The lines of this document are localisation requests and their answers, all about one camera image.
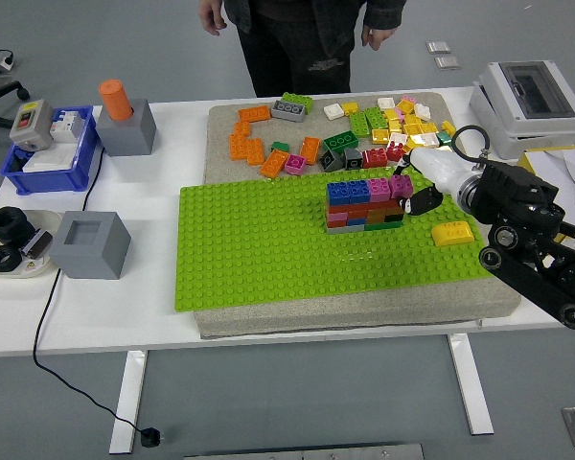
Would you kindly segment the person's left hand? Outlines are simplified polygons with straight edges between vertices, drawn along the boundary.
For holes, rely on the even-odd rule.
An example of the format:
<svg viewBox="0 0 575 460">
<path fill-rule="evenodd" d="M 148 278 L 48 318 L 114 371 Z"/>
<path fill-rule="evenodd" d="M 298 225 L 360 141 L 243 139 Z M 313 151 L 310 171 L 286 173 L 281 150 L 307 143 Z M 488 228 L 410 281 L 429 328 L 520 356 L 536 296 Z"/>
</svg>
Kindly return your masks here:
<svg viewBox="0 0 575 460">
<path fill-rule="evenodd" d="M 361 32 L 361 44 L 363 47 L 369 47 L 374 51 L 378 51 L 382 43 L 396 31 L 397 28 L 381 30 L 364 25 Z"/>
</svg>

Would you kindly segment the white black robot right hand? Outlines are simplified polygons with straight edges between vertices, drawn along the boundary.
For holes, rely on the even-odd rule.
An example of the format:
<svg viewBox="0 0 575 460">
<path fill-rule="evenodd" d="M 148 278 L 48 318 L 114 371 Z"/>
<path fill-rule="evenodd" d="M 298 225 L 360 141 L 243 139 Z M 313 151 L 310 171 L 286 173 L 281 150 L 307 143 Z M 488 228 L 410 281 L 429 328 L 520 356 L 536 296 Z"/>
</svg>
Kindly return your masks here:
<svg viewBox="0 0 575 460">
<path fill-rule="evenodd" d="M 411 167 L 428 179 L 432 186 L 400 198 L 401 208 L 411 216 L 427 213 L 442 204 L 444 195 L 450 195 L 459 208 L 471 214 L 472 196 L 482 172 L 476 172 L 470 163 L 457 153 L 442 149 L 415 148 L 400 160 L 394 175 Z"/>
</svg>

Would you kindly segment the person's right hand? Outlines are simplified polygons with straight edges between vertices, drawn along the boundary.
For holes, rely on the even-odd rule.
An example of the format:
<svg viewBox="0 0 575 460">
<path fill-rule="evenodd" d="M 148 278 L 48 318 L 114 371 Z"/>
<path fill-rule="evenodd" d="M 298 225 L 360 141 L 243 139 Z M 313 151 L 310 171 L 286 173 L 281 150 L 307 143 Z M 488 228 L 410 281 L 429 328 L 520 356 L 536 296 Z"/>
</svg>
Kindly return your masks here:
<svg viewBox="0 0 575 460">
<path fill-rule="evenodd" d="M 220 32 L 227 27 L 222 6 L 222 0 L 200 0 L 198 3 L 197 14 L 202 29 L 212 36 L 220 36 Z"/>
</svg>

